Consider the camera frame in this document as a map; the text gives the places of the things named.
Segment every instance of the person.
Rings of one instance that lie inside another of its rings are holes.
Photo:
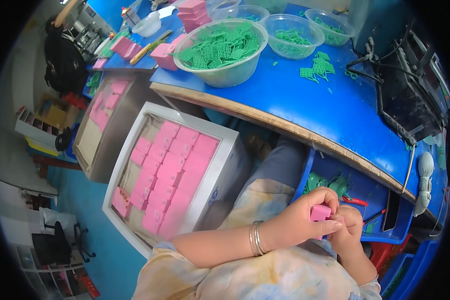
[[[155,245],[132,299],[382,299],[377,270],[360,243],[360,212],[339,205],[326,187],[289,204],[305,153],[281,136],[217,230]],[[330,220],[310,221],[318,204],[330,207]],[[323,235],[328,239],[314,239]]]
[[[70,0],[58,15],[51,16],[45,23],[47,67],[44,79],[63,96],[81,95],[88,79],[85,60],[73,43],[73,37],[64,30],[65,18],[78,1]]]

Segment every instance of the hand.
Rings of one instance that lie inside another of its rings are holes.
[[[342,204],[331,219],[342,223],[340,230],[327,237],[333,250],[341,257],[353,255],[357,251],[363,252],[360,244],[363,218],[360,211],[353,206]]]
[[[335,220],[310,221],[312,207],[322,203],[328,205],[331,213],[335,214],[339,206],[337,193],[326,187],[318,187],[295,200],[278,216],[264,222],[259,231],[264,231],[266,236],[265,251],[296,246],[308,239],[341,229],[342,224]]]

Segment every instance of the woman's left hand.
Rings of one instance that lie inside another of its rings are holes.
[[[318,204],[326,204],[330,207],[331,214],[335,214],[339,206],[336,192],[326,187],[318,187],[295,200],[278,216],[264,222],[260,226],[260,232],[267,232],[268,238],[264,242],[267,248],[272,250],[296,246],[308,239],[341,229],[342,224],[334,220],[310,220],[312,207]]]

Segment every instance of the wooden handle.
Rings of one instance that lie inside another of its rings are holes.
[[[138,63],[139,60],[142,59],[142,57],[144,57],[145,54],[147,54],[148,50],[150,49],[150,45],[148,44],[146,45],[142,50],[140,50],[140,52],[137,53],[137,55],[135,55],[131,60],[130,60],[130,64],[132,66],[134,66],[136,63]]]

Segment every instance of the blue workbench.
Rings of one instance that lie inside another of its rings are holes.
[[[143,0],[140,4],[137,15],[140,19],[145,18],[150,12],[151,2],[148,0]],[[142,47],[145,47],[146,45],[155,42],[157,38],[159,38],[163,33],[165,33],[167,30],[172,30],[173,33],[168,36],[167,42],[171,42],[174,39],[176,39],[180,34],[185,33],[183,29],[182,21],[180,21],[179,17],[177,16],[178,10],[175,9],[171,16],[165,17],[162,20],[162,27],[160,29],[152,34],[149,37],[142,37],[137,33],[133,33],[130,36],[130,39],[135,40],[136,43],[141,45]],[[153,58],[148,57],[145,55],[142,59],[140,59],[134,66],[130,64],[129,61],[123,60],[120,55],[117,53],[114,53],[112,57],[108,59],[108,61],[103,66],[102,70],[116,70],[116,69],[136,69],[136,70],[152,70],[156,66],[156,62]]]
[[[288,4],[285,13],[298,15],[305,9]],[[276,55],[270,46],[261,53],[252,77],[238,86],[211,87],[180,69],[158,68],[150,81],[230,99],[290,121],[350,149],[403,184],[410,151],[377,115],[374,81],[362,77],[352,80],[345,75],[346,64],[357,58],[351,41],[340,48],[321,45],[316,51],[327,53],[335,68],[336,74],[329,74],[328,82],[319,78],[317,84],[299,76],[300,68],[312,67],[314,55],[299,61],[287,60]],[[439,169],[435,146],[432,148],[422,141],[418,143],[407,189],[418,194],[418,158],[425,151],[432,152],[435,170],[428,208],[438,217],[447,175]]]

